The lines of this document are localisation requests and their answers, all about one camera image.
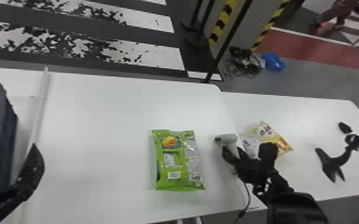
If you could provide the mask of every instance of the hazard stripe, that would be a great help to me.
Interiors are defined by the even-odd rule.
[[[225,26],[230,22],[231,13],[234,11],[237,4],[238,4],[238,0],[227,0],[226,1],[225,5],[220,13],[220,16],[217,19],[216,25],[213,28],[212,34],[210,35],[210,38],[209,38],[210,46],[217,45],[217,42],[220,39]]]
[[[266,24],[266,26],[264,26],[262,33],[259,35],[259,37],[257,38],[257,40],[255,41],[255,43],[253,44],[253,46],[251,47],[251,51],[254,52],[258,49],[258,46],[260,45],[260,43],[264,40],[264,37],[266,36],[266,34],[268,33],[268,31],[270,30],[270,28],[272,28],[274,26],[274,23],[276,23],[276,20],[279,18],[279,16],[281,15],[281,13],[283,13],[285,7],[288,5],[288,2],[291,0],[284,0],[281,5],[279,6],[279,8],[274,12],[273,16],[271,17],[270,21]]]

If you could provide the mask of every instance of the gray floor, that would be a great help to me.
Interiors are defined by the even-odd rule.
[[[287,58],[283,58],[283,61],[287,65],[287,68],[281,72],[264,70],[255,79],[225,77],[224,83],[212,83],[219,86],[222,91],[228,92],[349,99],[359,107],[359,70]],[[42,70],[43,66],[43,64],[0,60],[0,67]],[[191,79],[63,66],[49,66],[49,70],[106,76],[198,82],[198,80]],[[320,205],[332,221],[331,223],[359,223],[359,196],[323,201]],[[236,216],[237,212],[221,213],[205,216],[202,220],[204,224],[232,223]],[[250,212],[238,223],[265,223],[265,211]]]

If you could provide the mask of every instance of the robotic arm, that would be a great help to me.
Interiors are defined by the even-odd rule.
[[[223,159],[232,165],[243,183],[253,185],[253,194],[267,207],[268,224],[328,223],[326,215],[310,194],[295,192],[274,168],[278,148],[273,143],[259,146],[258,157],[252,157],[235,145],[234,134],[215,138],[222,146]]]
[[[8,191],[0,193],[0,222],[32,196],[44,172],[43,157],[33,144],[15,184]]]

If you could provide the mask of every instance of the black phone holder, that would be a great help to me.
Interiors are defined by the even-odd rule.
[[[330,157],[327,153],[324,152],[321,148],[316,148],[316,153],[321,161],[323,172],[326,176],[335,183],[336,174],[345,181],[345,176],[341,170],[341,166],[344,165],[349,158],[351,157],[352,151],[359,150],[359,135],[353,134],[352,129],[345,123],[340,122],[338,124],[340,130],[347,134],[345,137],[345,152],[338,157]]]

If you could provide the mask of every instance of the black metal stand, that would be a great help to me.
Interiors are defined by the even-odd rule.
[[[199,14],[200,7],[202,6],[203,0],[198,0],[196,4],[196,8],[193,11],[192,18],[189,20],[188,18],[184,19],[181,22],[182,27],[189,32],[197,31],[200,29],[200,24],[196,23],[197,15]]]
[[[236,31],[238,30],[238,27],[241,24],[241,22],[243,20],[243,17],[245,16],[246,12],[250,8],[250,5],[252,4],[252,2],[253,2],[253,0],[247,0],[244,3],[244,5],[242,6],[242,9],[239,12],[239,15],[238,15],[237,19],[235,20],[234,25],[232,26],[226,40],[222,44],[222,47],[221,47],[220,52],[218,53],[218,55],[216,57],[216,61],[214,62],[214,65],[213,65],[212,69],[209,71],[208,75],[202,81],[202,83],[209,83],[210,82],[210,80],[211,80],[211,78],[213,76],[213,73],[217,68],[218,63],[221,61],[221,58],[224,55],[225,51],[227,50],[229,44],[231,43],[231,40],[233,40],[233,37],[234,37]]]
[[[208,46],[208,40],[204,36],[205,26],[208,22],[210,13],[212,12],[212,8],[215,0],[209,0],[208,7],[206,8],[205,15],[203,16],[202,23],[200,25],[199,30],[196,33],[188,33],[186,37],[187,43],[196,48],[206,48]]]

